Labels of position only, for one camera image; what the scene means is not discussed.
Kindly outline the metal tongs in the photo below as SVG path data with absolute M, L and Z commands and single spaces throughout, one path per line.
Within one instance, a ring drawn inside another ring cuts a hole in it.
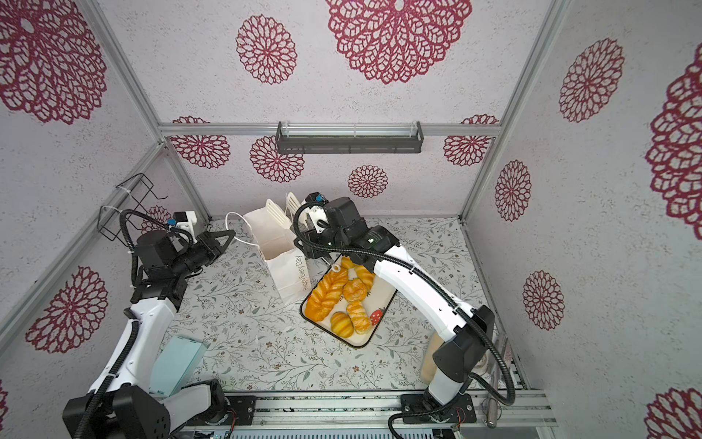
M 285 207 L 281 208 L 271 199 L 267 199 L 265 210 L 267 213 L 284 229 L 292 230 L 294 226 L 294 214 L 302 206 L 302 203 L 294 195 L 289 192 L 285 196 Z

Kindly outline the white paper bag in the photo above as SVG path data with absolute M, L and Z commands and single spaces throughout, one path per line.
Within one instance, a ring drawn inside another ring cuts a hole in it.
M 234 215 L 248 227 L 252 241 L 236 241 L 255 247 L 272 276 L 282 302 L 290 305 L 302 300 L 311 291 L 311 278 L 306 258 L 294 245 L 292 230 L 282 228 L 265 210 L 251 211 L 245 215 L 228 212 L 225 229 L 229 230 L 229 217 Z

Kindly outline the striped bread roll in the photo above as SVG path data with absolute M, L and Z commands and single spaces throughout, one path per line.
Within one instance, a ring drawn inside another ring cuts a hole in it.
M 375 283 L 375 275 L 363 265 L 355 267 L 356 277 L 365 285 L 367 290 L 371 290 Z

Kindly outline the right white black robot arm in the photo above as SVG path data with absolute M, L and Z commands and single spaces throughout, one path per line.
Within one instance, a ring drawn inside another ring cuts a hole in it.
M 383 226 L 369 227 L 348 197 L 309 195 L 292 216 L 295 244 L 312 258 L 347 256 L 390 284 L 431 323 L 442 345 L 433 353 L 437 371 L 422 401 L 389 421 L 440 422 L 459 405 L 472 382 L 500 404 L 511 406 L 516 388 L 509 366 L 493 342 L 495 315 L 473 307 L 424 272 L 400 240 Z

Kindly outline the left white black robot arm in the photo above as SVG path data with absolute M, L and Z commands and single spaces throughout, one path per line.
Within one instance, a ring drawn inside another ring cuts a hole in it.
M 220 424 L 230 402 L 216 379 L 158 399 L 149 391 L 159 347 L 180 310 L 188 280 L 223 256 L 233 230 L 194 232 L 197 215 L 177 212 L 159 221 L 121 210 L 119 225 L 132 259 L 127 324 L 99 378 L 69 400 L 62 419 L 72 438 L 169 438 L 192 420 Z

